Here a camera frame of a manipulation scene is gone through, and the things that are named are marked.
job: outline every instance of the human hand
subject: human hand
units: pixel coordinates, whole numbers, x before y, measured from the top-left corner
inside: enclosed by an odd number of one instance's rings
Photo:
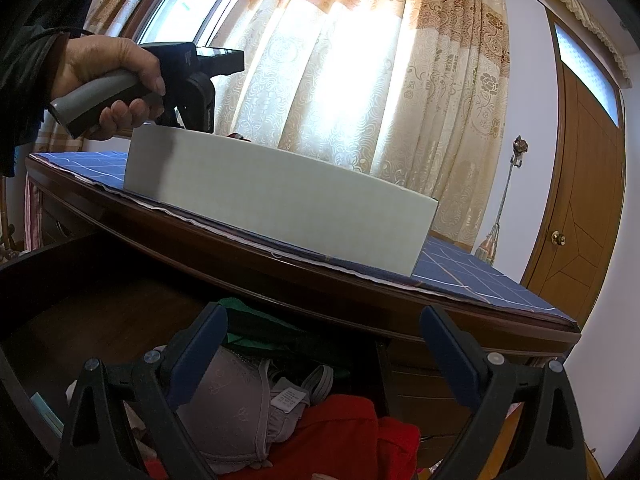
[[[111,36],[85,36],[68,40],[57,66],[51,87],[51,100],[62,97],[101,75],[126,68],[138,74],[142,84],[157,94],[164,95],[164,80],[160,74],[158,58],[127,38]],[[159,117],[164,108],[149,107],[142,99],[134,99],[127,106],[114,102],[100,114],[100,130],[85,134],[94,140],[106,140],[117,130],[140,126],[146,120]]]

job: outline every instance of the blue tablecloth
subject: blue tablecloth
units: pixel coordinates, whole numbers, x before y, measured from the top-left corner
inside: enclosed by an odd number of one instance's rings
[[[40,153],[33,156],[40,156],[53,165],[85,177],[93,183],[101,184],[107,190],[113,189],[127,193],[123,191],[122,187],[127,164],[127,153]],[[144,200],[155,204],[151,199]],[[434,237],[427,238],[413,275],[407,277],[381,269],[354,264],[353,262],[336,260],[335,258],[292,247],[270,238],[246,233],[187,212],[186,215],[199,218],[199,221],[203,224],[226,230],[235,235],[246,236],[254,241],[258,240],[263,245],[278,248],[297,256],[303,256],[309,260],[327,262],[346,269],[356,270],[361,274],[380,280],[446,292],[476,302],[480,301],[495,308],[523,310],[534,314],[571,320],[566,314],[551,306],[519,283],[514,282],[500,271],[478,260],[472,254]]]

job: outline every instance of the door knob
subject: door knob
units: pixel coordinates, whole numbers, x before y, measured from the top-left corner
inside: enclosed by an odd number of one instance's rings
[[[553,231],[551,233],[551,243],[562,246],[566,243],[566,237],[560,231]]]

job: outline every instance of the metal bolt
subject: metal bolt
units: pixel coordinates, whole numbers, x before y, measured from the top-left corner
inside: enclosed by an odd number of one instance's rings
[[[498,352],[491,352],[486,358],[492,365],[500,366],[504,364],[504,355]]]
[[[95,357],[88,359],[87,362],[84,363],[84,369],[88,372],[93,372],[98,366],[100,366],[100,361]]]
[[[145,363],[152,365],[160,358],[160,352],[158,350],[149,350],[144,356]]]
[[[562,363],[560,361],[549,361],[549,369],[556,374],[559,374],[564,370]]]

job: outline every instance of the gray handle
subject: gray handle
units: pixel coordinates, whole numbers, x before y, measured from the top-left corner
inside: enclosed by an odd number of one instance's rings
[[[162,98],[145,87],[136,74],[118,69],[54,99],[49,111],[76,138],[98,124],[104,108],[118,100],[128,105],[137,98],[149,105],[162,104]]]

